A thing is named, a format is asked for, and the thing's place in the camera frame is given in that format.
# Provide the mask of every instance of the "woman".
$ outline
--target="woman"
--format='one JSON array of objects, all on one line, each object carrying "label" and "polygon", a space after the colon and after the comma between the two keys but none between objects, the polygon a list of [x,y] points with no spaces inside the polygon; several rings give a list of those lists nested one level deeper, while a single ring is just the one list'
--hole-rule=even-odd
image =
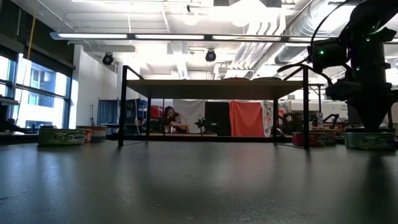
[{"label": "woman", "polygon": [[[171,127],[173,125],[176,125],[176,119],[181,119],[184,118],[180,113],[176,113],[174,111],[174,108],[172,108],[171,106],[168,106],[164,109],[163,112],[163,126],[164,126],[164,131],[166,133],[172,133]],[[176,132],[178,133],[186,133],[186,127],[175,127]]]}]

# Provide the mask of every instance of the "wall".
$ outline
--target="wall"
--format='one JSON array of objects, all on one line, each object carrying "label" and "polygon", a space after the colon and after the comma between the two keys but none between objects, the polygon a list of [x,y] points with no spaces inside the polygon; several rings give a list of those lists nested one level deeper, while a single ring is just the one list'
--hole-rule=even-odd
[{"label": "wall", "polygon": [[116,100],[117,73],[88,55],[81,45],[75,46],[70,128],[90,125],[90,105],[93,105],[94,122],[97,121],[98,100]]}]

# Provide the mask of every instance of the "security camera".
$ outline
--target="security camera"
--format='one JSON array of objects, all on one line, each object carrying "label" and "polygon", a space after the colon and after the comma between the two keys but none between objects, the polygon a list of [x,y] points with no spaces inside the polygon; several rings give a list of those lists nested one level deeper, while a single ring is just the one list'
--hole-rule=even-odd
[{"label": "security camera", "polygon": [[214,50],[208,50],[206,54],[206,61],[207,62],[214,62],[216,60],[216,53]]},{"label": "security camera", "polygon": [[104,63],[104,65],[112,65],[113,62],[114,62],[113,53],[112,52],[105,53],[105,56],[102,59],[102,63]]}]

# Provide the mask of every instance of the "dark hair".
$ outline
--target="dark hair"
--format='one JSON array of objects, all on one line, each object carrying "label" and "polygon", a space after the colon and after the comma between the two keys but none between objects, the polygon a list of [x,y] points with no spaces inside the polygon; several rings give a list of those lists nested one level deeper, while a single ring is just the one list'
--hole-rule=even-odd
[{"label": "dark hair", "polygon": [[[167,118],[170,110],[174,110],[174,117],[173,118]],[[171,106],[167,106],[166,108],[164,108],[164,112],[163,112],[163,123],[164,124],[170,124],[170,122],[175,121],[175,117],[176,116],[178,116],[178,113],[175,112],[175,109],[172,108]]]}]

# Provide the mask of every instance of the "gray table surface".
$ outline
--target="gray table surface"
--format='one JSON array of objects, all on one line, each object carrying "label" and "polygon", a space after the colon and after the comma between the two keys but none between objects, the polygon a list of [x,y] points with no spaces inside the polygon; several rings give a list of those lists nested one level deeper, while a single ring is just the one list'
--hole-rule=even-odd
[{"label": "gray table surface", "polygon": [[261,143],[0,147],[0,223],[398,223],[398,157]]}]

